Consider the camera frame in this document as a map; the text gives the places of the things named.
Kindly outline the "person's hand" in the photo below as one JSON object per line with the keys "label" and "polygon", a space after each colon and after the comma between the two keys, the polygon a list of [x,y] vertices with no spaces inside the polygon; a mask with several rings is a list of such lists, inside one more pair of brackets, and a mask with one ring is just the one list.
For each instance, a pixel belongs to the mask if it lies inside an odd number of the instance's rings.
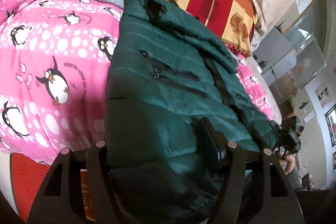
{"label": "person's hand", "polygon": [[274,152],[279,164],[282,167],[284,173],[288,176],[296,167],[296,155],[286,153],[284,149],[278,149]]}

